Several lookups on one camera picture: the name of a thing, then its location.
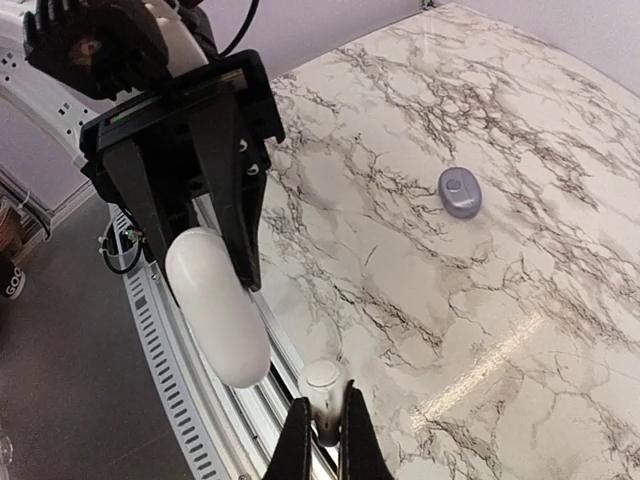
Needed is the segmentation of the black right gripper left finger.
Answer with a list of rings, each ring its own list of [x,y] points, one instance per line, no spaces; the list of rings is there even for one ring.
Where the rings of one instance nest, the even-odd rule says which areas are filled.
[[[311,471],[311,406],[296,398],[289,410],[263,480],[308,480]]]

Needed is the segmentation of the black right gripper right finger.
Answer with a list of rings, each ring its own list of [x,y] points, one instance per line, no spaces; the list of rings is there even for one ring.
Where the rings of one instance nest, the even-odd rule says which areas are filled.
[[[338,478],[393,480],[379,446],[362,391],[347,383],[340,420]]]

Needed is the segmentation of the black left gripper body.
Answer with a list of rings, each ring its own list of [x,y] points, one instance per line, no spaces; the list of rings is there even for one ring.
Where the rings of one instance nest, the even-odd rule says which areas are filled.
[[[82,174],[103,200],[126,207],[104,167],[103,156],[115,144],[134,142],[143,156],[161,210],[170,220],[176,220],[189,200],[209,195],[194,151],[189,118],[219,86],[230,88],[235,95],[259,153],[263,172],[261,215],[266,173],[271,166],[265,142],[282,142],[285,133],[264,65],[254,50],[170,77],[89,122],[80,137],[80,150],[86,160]]]

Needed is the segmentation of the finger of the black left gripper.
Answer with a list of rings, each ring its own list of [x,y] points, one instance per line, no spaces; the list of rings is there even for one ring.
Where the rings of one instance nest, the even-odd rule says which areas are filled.
[[[190,114],[196,158],[236,276],[261,288],[257,227],[263,172],[252,135],[230,88],[219,86]]]
[[[157,260],[164,260],[170,245],[170,224],[152,187],[143,156],[134,142],[109,147],[103,164],[127,209],[146,234]]]

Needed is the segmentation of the purple earbud charging case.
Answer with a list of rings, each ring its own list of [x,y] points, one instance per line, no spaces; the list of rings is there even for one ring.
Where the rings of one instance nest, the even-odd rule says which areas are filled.
[[[458,219],[474,218],[482,206],[479,182],[470,170],[463,167],[451,167],[441,173],[438,194],[445,210]]]

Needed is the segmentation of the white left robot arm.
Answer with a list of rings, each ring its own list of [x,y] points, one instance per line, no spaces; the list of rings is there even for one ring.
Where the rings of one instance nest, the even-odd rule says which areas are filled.
[[[1,94],[67,149],[163,262],[208,196],[240,283],[285,132],[258,52],[219,50],[196,1],[5,1]]]

